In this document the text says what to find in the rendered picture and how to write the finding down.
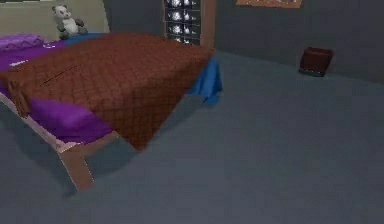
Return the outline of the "dark red bin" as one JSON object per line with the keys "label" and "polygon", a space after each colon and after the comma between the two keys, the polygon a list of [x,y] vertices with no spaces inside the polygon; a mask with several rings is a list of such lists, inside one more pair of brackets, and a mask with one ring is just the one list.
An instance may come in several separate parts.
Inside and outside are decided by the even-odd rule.
{"label": "dark red bin", "polygon": [[334,52],[330,49],[307,47],[300,60],[299,72],[323,77],[331,63]]}

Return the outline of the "brown quilted blanket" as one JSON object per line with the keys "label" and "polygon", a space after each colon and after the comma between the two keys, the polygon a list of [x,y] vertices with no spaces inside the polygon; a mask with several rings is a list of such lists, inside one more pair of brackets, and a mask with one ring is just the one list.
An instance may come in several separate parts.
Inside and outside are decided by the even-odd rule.
{"label": "brown quilted blanket", "polygon": [[114,32],[0,72],[19,115],[34,100],[81,106],[143,150],[215,50],[147,33]]}

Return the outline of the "wooden bed with purple sheet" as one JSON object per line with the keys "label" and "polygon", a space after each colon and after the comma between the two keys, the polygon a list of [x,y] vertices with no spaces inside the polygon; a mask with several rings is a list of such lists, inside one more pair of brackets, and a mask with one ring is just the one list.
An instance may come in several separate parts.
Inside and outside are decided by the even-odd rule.
{"label": "wooden bed with purple sheet", "polygon": [[[97,36],[88,33],[67,40],[44,42],[41,46],[0,52],[0,71]],[[35,111],[23,122],[55,149],[77,190],[90,187],[93,177],[85,158],[117,139],[118,134],[82,107],[42,100],[34,100],[32,105]]]}

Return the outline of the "white grey teddy bear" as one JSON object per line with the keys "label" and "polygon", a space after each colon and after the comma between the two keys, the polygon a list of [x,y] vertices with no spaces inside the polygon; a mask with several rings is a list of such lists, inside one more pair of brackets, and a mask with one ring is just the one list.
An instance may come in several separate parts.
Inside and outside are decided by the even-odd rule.
{"label": "white grey teddy bear", "polygon": [[88,33],[84,22],[81,19],[73,18],[72,13],[68,10],[66,5],[53,6],[52,12],[61,40],[67,40],[70,37],[86,35]]}

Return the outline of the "purple pillow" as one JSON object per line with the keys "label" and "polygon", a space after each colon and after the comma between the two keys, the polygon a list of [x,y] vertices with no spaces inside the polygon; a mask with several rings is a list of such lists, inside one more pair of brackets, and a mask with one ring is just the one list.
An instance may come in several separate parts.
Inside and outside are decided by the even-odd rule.
{"label": "purple pillow", "polygon": [[0,37],[0,52],[10,52],[41,46],[44,38],[37,34],[12,34]]}

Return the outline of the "orange framed wall picture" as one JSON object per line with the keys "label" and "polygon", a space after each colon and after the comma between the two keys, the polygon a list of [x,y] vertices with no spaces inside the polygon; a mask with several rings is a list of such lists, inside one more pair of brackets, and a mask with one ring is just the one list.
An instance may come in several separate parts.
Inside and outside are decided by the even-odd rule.
{"label": "orange framed wall picture", "polygon": [[238,6],[300,8],[303,0],[236,0]]}

